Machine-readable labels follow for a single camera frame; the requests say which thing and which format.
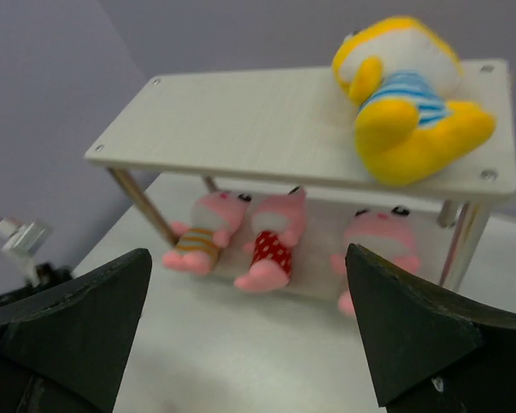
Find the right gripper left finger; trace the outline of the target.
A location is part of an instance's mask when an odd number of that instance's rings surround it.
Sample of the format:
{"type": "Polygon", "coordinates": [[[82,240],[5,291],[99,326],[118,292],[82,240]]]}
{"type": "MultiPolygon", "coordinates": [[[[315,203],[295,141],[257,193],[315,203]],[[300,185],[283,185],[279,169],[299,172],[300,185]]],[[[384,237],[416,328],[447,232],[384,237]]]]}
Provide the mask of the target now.
{"type": "Polygon", "coordinates": [[[0,412],[111,412],[151,280],[147,249],[0,295],[0,412]]]}

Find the yellow frog blue-striped shirt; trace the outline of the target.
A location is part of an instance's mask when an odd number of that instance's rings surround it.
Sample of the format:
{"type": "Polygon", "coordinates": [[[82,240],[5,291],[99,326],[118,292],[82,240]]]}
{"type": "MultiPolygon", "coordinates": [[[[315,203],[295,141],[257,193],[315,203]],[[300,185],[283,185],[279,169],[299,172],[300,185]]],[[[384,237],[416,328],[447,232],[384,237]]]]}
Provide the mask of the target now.
{"type": "Polygon", "coordinates": [[[458,55],[425,23],[392,16],[349,34],[335,53],[336,82],[356,107],[355,149],[383,185],[432,176],[485,144],[496,118],[459,100],[458,55]]]}

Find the pink frog red polka-dot shirt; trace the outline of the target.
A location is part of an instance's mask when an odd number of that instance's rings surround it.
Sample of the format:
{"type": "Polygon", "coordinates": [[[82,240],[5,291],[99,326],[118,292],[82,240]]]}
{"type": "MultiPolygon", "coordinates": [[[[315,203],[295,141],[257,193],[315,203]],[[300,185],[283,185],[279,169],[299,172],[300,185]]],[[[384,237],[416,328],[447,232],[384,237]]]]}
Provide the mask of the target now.
{"type": "Polygon", "coordinates": [[[304,235],[307,193],[302,186],[287,194],[266,197],[251,214],[254,239],[243,248],[249,252],[248,271],[234,280],[247,293],[281,289],[292,277],[292,252],[304,235]]]}

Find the pink frog orange-striped shirt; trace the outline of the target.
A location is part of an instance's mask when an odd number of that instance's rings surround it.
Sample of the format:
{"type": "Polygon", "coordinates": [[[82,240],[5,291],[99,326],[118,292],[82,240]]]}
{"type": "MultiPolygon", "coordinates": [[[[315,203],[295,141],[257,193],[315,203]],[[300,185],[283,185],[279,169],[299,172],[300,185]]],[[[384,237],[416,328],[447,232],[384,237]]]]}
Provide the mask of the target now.
{"type": "Polygon", "coordinates": [[[163,255],[163,265],[179,272],[207,275],[221,250],[229,244],[243,223],[252,201],[251,194],[216,191],[199,198],[190,209],[188,223],[172,224],[179,237],[163,255]]]}

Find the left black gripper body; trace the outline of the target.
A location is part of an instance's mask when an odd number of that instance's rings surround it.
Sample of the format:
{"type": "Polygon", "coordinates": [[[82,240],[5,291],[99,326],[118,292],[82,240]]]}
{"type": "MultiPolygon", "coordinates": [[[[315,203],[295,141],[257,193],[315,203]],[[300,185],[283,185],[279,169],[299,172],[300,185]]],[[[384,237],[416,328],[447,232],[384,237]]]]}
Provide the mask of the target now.
{"type": "Polygon", "coordinates": [[[56,268],[50,262],[44,262],[35,269],[38,276],[37,284],[34,286],[27,281],[24,287],[0,294],[0,307],[13,304],[73,279],[71,268],[68,266],[56,268]]]}

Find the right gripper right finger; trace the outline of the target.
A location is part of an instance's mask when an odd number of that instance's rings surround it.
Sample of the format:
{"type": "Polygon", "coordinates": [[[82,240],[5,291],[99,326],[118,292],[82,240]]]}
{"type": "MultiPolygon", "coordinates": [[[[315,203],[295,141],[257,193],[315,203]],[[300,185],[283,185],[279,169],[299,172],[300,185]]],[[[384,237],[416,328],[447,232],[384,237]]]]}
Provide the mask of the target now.
{"type": "Polygon", "coordinates": [[[516,313],[478,303],[351,244],[347,279],[378,405],[516,412],[516,313]]]}

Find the pink frog pink-striped shirt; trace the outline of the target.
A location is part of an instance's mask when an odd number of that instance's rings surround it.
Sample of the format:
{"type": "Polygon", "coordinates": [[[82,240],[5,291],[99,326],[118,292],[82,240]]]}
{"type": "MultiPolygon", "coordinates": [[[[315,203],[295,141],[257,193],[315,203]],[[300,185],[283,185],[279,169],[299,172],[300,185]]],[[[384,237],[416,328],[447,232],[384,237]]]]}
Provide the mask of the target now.
{"type": "Polygon", "coordinates": [[[347,281],[346,251],[351,243],[359,244],[392,262],[411,274],[421,267],[416,236],[409,221],[410,209],[394,206],[392,209],[358,210],[342,236],[339,253],[330,256],[333,271],[344,279],[345,289],[338,298],[339,311],[354,317],[353,301],[347,281]]]}

